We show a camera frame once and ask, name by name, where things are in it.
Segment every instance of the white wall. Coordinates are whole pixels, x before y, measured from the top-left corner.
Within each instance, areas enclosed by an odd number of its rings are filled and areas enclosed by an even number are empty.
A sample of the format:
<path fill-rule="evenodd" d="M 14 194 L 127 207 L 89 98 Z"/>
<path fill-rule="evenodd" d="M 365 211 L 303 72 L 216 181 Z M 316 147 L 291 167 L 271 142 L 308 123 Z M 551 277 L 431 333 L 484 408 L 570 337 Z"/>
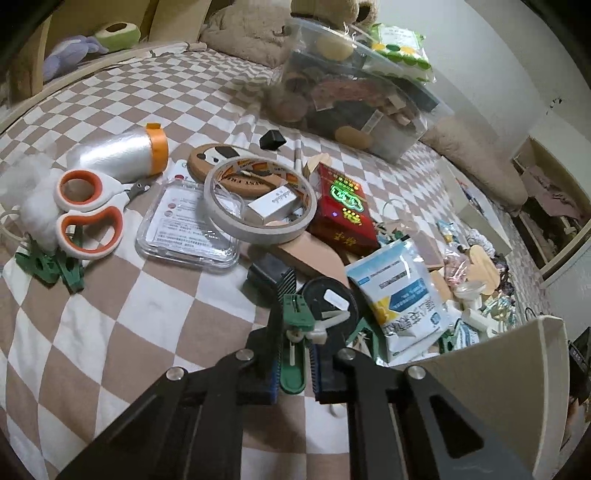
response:
<path fill-rule="evenodd" d="M 545 112 L 515 55 L 464 0 L 382 0 L 379 20 L 427 37 L 424 46 L 438 78 L 434 93 L 506 158 Z"/>
<path fill-rule="evenodd" d="M 591 198 L 591 142 L 553 111 L 540 119 L 530 136 L 562 163 Z"/>
<path fill-rule="evenodd" d="M 524 66 L 546 105 L 591 141 L 591 90 L 574 60 L 544 21 L 521 0 L 466 0 Z"/>
<path fill-rule="evenodd" d="M 568 264 L 570 265 L 567 268 L 548 279 L 550 284 L 546 292 L 553 313 L 564 318 L 569 340 L 575 340 L 591 325 L 591 239 L 587 240 Z"/>

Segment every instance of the roll of double-sided tape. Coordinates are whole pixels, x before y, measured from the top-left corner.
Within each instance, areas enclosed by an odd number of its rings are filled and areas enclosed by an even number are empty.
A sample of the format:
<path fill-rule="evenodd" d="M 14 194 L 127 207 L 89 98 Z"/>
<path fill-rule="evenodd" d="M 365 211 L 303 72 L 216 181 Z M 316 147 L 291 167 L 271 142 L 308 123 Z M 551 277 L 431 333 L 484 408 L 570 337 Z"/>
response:
<path fill-rule="evenodd" d="M 274 173 L 287 180 L 288 187 L 301 197 L 304 213 L 285 225 L 259 226 L 246 222 L 228 212 L 217 199 L 217 184 L 241 170 L 250 169 Z M 241 158 L 220 163 L 205 178 L 203 200 L 212 221 L 228 235 L 256 245 L 283 244 L 298 237 L 308 227 L 316 213 L 316 194 L 310 183 L 293 168 L 260 157 Z"/>

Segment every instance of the plastic bag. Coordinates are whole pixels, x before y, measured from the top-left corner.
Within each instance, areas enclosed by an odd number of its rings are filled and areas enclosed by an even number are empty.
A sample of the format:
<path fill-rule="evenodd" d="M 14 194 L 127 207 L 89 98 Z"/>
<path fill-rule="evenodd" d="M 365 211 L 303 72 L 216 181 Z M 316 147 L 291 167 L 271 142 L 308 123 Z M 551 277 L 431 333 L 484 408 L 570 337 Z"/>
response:
<path fill-rule="evenodd" d="M 53 191 L 61 170 L 51 168 L 53 157 L 48 152 L 25 155 L 0 177 L 0 203 L 6 212 L 0 217 L 4 234 L 17 242 L 25 238 L 9 232 L 2 222 L 4 216 L 15 214 L 18 229 L 28 233 L 48 253 L 57 248 L 55 223 L 60 209 L 53 200 Z"/>
<path fill-rule="evenodd" d="M 346 271 L 368 299 L 384 332 L 388 362 L 447 327 L 441 298 L 412 240 L 386 245 Z"/>
<path fill-rule="evenodd" d="M 513 300 L 506 295 L 497 298 L 489 298 L 482 311 L 484 316 L 490 315 L 497 322 L 505 322 L 507 325 L 515 324 L 515 306 Z"/>
<path fill-rule="evenodd" d="M 470 259 L 451 248 L 446 248 L 443 257 L 443 276 L 450 287 L 455 287 L 466 281 Z"/>
<path fill-rule="evenodd" d="M 49 175 L 53 158 L 47 153 L 23 155 L 0 177 L 0 204 L 5 210 L 21 206 L 42 179 Z"/>

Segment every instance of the green plastic clip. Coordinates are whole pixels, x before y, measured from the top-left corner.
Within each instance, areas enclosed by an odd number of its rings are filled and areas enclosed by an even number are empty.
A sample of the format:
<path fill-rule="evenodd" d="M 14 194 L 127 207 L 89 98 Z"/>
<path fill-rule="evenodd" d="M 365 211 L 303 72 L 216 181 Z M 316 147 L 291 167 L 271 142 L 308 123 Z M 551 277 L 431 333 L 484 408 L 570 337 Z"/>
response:
<path fill-rule="evenodd" d="M 60 278 L 60 269 L 55 260 L 43 252 L 35 240 L 31 239 L 30 245 L 29 255 L 20 252 L 14 255 L 17 265 L 47 285 L 55 285 Z"/>
<path fill-rule="evenodd" d="M 283 324 L 311 332 L 314 330 L 314 316 L 302 295 L 294 293 L 283 295 Z"/>
<path fill-rule="evenodd" d="M 72 242 L 82 247 L 82 226 L 77 225 L 72 236 Z M 56 263 L 61 271 L 61 279 L 71 293 L 84 289 L 84 268 L 82 261 L 77 258 L 68 257 L 63 250 L 56 253 Z"/>
<path fill-rule="evenodd" d="M 281 344 L 281 389 L 289 395 L 297 395 L 306 387 L 306 339 L 297 343 L 287 337 L 303 337 L 303 332 L 314 330 L 315 319 L 302 295 L 286 294 L 283 302 L 283 325 L 285 332 Z"/>
<path fill-rule="evenodd" d="M 346 344 L 350 345 L 354 343 L 360 333 L 364 333 L 366 336 L 367 342 L 369 343 L 369 352 L 374 362 L 378 358 L 387 361 L 386 338 L 379 325 L 375 322 L 369 322 L 365 317 L 361 318 L 353 333 L 347 338 Z"/>

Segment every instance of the green plush toy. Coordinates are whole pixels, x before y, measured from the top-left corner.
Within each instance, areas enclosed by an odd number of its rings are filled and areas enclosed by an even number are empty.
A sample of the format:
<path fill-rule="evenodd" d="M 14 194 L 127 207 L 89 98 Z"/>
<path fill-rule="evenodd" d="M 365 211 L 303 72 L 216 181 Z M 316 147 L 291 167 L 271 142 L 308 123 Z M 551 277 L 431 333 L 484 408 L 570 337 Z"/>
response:
<path fill-rule="evenodd" d="M 95 33 L 95 38 L 110 53 L 132 48 L 137 45 L 140 36 L 137 25 L 128 22 L 107 24 Z"/>

